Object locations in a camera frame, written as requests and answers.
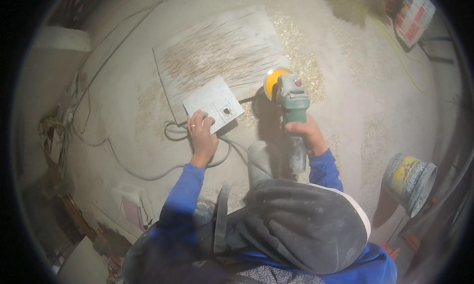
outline broom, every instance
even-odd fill
[[[325,0],[332,7],[335,17],[349,21],[361,28],[365,26],[365,16],[372,16],[385,24],[389,18],[385,12],[384,0]]]

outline left hand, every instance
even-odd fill
[[[208,113],[201,111],[201,109],[196,111],[192,117],[188,115],[188,131],[194,148],[190,164],[198,168],[204,168],[217,151],[219,139],[216,134],[210,134],[210,127],[215,122],[212,117],[208,117]]]

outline paint bucket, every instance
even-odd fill
[[[415,217],[435,183],[437,168],[417,158],[397,153],[383,174],[382,186]]]

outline white tile piece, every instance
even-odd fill
[[[193,91],[183,101],[183,105],[191,116],[201,109],[216,120],[210,128],[211,134],[244,113],[237,98],[221,76]]]

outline concrete floor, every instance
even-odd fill
[[[83,68],[88,79],[147,11],[121,21],[156,1],[100,3],[81,28],[90,32],[95,47]],[[83,137],[89,143],[109,137],[122,163],[144,176],[187,163],[192,153],[188,141],[173,142],[163,133],[163,121],[173,116],[160,85],[152,47],[206,17],[254,4],[265,5],[282,43],[291,52],[293,71],[311,84],[308,113],[328,140],[346,193],[371,220],[370,241],[386,241],[404,216],[401,206],[381,191],[386,164],[397,152],[424,161],[431,161],[433,156],[438,114],[430,62],[418,45],[409,55],[423,66],[401,55],[423,90],[420,92],[371,19],[366,20],[365,29],[360,29],[335,19],[323,0],[164,2],[123,42],[91,85],[92,111]],[[392,27],[387,29],[393,35]],[[244,105],[246,114],[227,134],[245,146],[271,135],[264,128],[265,119],[252,113],[254,104]],[[87,112],[87,100],[83,100],[76,114],[76,127],[82,127]],[[226,151],[227,145],[221,143],[215,158],[220,159]],[[156,221],[181,174],[178,169],[155,182],[139,180],[120,168],[106,145],[91,148],[77,138],[69,149],[68,172],[74,182],[74,201],[88,223],[95,227],[100,213],[103,220],[112,221],[134,237],[140,232],[119,210],[111,190],[120,185],[145,188]],[[237,151],[232,151],[222,165],[206,171],[202,193],[216,197],[224,182],[233,184],[229,211],[243,207],[249,180],[246,164]]]

